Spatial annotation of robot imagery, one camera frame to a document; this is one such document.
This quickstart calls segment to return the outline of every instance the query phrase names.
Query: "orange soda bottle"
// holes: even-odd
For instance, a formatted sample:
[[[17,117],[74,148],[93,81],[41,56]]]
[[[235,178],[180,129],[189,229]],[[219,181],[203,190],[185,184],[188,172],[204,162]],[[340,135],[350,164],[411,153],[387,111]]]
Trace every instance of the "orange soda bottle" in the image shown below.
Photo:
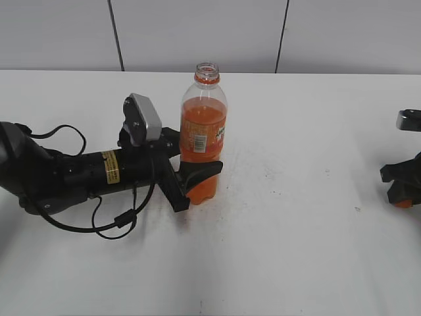
[[[224,145],[226,97],[220,86],[218,66],[201,63],[196,66],[195,81],[182,101],[180,127],[181,161],[206,163],[219,160]],[[193,204],[213,198],[218,176],[194,187],[189,193]]]

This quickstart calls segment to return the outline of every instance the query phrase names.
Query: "bottle label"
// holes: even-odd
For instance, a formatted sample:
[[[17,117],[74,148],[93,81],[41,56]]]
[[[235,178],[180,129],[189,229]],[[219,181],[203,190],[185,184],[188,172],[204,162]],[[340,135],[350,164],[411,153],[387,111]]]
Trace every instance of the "bottle label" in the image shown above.
[[[220,151],[224,145],[225,120],[215,124],[202,125],[182,118],[181,146],[194,153]]]

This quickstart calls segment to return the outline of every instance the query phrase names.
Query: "white wall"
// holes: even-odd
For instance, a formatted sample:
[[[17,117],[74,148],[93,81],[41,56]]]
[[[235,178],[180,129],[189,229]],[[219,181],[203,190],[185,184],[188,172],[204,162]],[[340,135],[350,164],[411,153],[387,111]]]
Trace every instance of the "white wall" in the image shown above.
[[[111,0],[129,71],[275,72],[287,0]],[[421,74],[421,0],[290,0],[278,72]],[[107,0],[0,0],[0,69],[120,70]]]
[[[278,72],[421,74],[421,0],[291,0]]]
[[[286,0],[113,0],[126,70],[274,72]]]
[[[120,70],[107,1],[0,0],[0,69]]]

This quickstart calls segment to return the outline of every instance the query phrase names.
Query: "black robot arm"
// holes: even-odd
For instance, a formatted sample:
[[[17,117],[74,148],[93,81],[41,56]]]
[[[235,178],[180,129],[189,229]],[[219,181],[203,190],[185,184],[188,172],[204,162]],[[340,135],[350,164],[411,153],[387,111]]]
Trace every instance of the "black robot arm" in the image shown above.
[[[397,128],[413,132],[421,132],[421,111],[399,111]],[[398,207],[411,207],[421,203],[421,153],[414,159],[385,165],[381,170],[383,182],[393,181],[387,191],[389,202]]]
[[[220,173],[222,163],[181,162],[175,172],[169,158],[180,154],[179,132],[162,128],[152,103],[141,95],[132,93],[126,98],[123,112],[126,120],[119,134],[120,149],[75,156],[45,149],[32,139],[52,133],[41,137],[27,126],[0,123],[0,186],[16,195],[28,213],[44,218],[87,198],[141,186],[153,189],[155,183],[175,212],[188,209],[186,194]],[[126,213],[126,218],[117,217],[111,225],[130,223],[136,210]]]

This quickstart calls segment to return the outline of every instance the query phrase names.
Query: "orange liquid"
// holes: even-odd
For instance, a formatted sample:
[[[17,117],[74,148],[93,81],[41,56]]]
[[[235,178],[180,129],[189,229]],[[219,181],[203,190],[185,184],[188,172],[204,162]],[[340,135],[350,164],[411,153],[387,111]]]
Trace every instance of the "orange liquid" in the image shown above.
[[[182,119],[200,125],[214,125],[221,123],[226,118],[226,106],[217,99],[208,97],[194,97],[184,102]],[[222,146],[205,153],[194,153],[180,146],[181,161],[189,163],[206,163],[219,160]],[[194,187],[189,193],[192,204],[199,205],[206,199],[213,198],[216,193],[218,177],[213,176]]]

